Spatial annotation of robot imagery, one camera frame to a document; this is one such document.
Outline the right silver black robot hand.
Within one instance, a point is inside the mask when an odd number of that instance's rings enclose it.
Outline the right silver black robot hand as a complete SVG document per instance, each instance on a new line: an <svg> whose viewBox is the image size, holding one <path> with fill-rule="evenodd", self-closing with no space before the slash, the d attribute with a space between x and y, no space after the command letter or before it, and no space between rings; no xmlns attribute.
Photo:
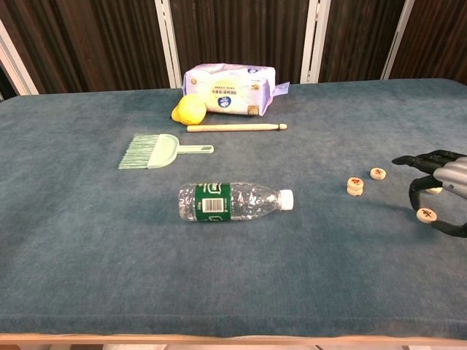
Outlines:
<svg viewBox="0 0 467 350"><path fill-rule="evenodd" d="M422 208L420 193L431 188L443 188L467 200L467 155L434 150L420 155L403 155L391 160L392 164L416 168L426 174L414 179L409 185L409 200L412 208Z"/></svg>

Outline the mint green hand brush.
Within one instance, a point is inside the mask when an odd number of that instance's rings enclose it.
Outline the mint green hand brush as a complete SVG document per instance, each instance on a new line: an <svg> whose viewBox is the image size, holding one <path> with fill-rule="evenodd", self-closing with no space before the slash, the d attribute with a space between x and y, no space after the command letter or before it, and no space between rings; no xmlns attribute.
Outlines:
<svg viewBox="0 0 467 350"><path fill-rule="evenodd" d="M118 169L163 168L178 155L211 154L214 150L212 145L181 145L179 139L171 134L135 134Z"/></svg>

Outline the dark wood slat panel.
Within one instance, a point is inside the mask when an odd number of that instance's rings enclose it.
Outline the dark wood slat panel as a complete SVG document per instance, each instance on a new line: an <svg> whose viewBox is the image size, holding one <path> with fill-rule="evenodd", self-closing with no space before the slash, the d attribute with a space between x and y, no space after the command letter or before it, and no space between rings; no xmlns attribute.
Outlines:
<svg viewBox="0 0 467 350"><path fill-rule="evenodd" d="M169 88L155 0L0 0L39 93Z"/></svg>
<svg viewBox="0 0 467 350"><path fill-rule="evenodd" d="M405 0L331 0L320 82L379 79Z"/></svg>
<svg viewBox="0 0 467 350"><path fill-rule="evenodd" d="M467 85L467 0L414 0L390 78Z"/></svg>
<svg viewBox="0 0 467 350"><path fill-rule="evenodd" d="M202 63L271 66L298 83L309 0L169 0L180 71Z"/></svg>

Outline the clear green-label water bottle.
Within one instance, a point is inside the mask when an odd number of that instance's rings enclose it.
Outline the clear green-label water bottle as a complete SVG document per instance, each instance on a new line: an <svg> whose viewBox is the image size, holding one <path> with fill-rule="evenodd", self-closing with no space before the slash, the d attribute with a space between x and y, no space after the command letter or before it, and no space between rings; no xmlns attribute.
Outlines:
<svg viewBox="0 0 467 350"><path fill-rule="evenodd" d="M248 182L184 184L178 192L180 217L191 222L246 221L293 207L292 190Z"/></svg>

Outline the light wooden stick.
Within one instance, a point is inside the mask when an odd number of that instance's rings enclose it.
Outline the light wooden stick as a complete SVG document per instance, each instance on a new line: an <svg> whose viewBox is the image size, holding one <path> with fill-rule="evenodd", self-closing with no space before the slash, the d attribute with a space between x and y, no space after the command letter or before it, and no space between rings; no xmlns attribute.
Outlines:
<svg viewBox="0 0 467 350"><path fill-rule="evenodd" d="M222 124L222 125L189 125L188 133L204 133L204 132L237 132L237 131L284 131L287 129L287 124Z"/></svg>

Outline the white purple tissue pack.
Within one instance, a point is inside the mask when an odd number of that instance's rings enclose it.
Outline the white purple tissue pack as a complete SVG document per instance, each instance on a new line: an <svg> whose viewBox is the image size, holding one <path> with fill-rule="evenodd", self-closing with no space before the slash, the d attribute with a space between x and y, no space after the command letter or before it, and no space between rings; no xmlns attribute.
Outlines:
<svg viewBox="0 0 467 350"><path fill-rule="evenodd" d="M182 90L200 96L209 112L263 116L289 86L276 83L276 70L270 66L205 63L185 72Z"/></svg>

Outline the yellow lemon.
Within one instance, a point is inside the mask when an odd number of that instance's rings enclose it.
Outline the yellow lemon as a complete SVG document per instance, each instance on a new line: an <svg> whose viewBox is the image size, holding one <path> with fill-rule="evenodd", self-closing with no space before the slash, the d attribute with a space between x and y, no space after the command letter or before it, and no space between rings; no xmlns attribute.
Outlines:
<svg viewBox="0 0 467 350"><path fill-rule="evenodd" d="M206 104L196 94L183 96L171 112L171 118L183 125L199 125L207 113Z"/></svg>

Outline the blue table cloth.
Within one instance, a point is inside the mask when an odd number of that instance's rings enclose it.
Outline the blue table cloth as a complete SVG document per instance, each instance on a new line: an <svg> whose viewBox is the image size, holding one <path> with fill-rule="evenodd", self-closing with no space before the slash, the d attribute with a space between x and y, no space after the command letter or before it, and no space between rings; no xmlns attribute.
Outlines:
<svg viewBox="0 0 467 350"><path fill-rule="evenodd" d="M447 79L293 85L264 121L187 133L178 90L0 103L0 333L391 335L467 339L467 239L419 222L416 168L467 154L467 86ZM211 154L119 170L135 134ZM372 168L386 177L370 177ZM363 194L347 180L363 180ZM246 221L180 217L184 184L292 190Z"/></svg>

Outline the white screen frame post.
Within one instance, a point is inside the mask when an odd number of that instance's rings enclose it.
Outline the white screen frame post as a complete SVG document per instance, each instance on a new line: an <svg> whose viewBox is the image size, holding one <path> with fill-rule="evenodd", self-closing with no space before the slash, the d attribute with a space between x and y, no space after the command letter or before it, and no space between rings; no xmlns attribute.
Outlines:
<svg viewBox="0 0 467 350"><path fill-rule="evenodd" d="M177 50L170 0L154 0L163 45L170 88L182 87L182 73Z"/></svg>
<svg viewBox="0 0 467 350"><path fill-rule="evenodd" d="M409 21L415 0L404 0L404 6L398 19L398 24L395 29L393 40L390 46L390 51L387 55L382 74L380 79L389 79L393 68L393 64L398 54L398 49L401 45L401 41Z"/></svg>
<svg viewBox="0 0 467 350"><path fill-rule="evenodd" d="M15 92L19 96L38 95L36 88L23 60L21 59L5 25L0 19L0 63Z"/></svg>
<svg viewBox="0 0 467 350"><path fill-rule="evenodd" d="M331 0L309 0L304 48L301 60L301 84L319 82Z"/></svg>

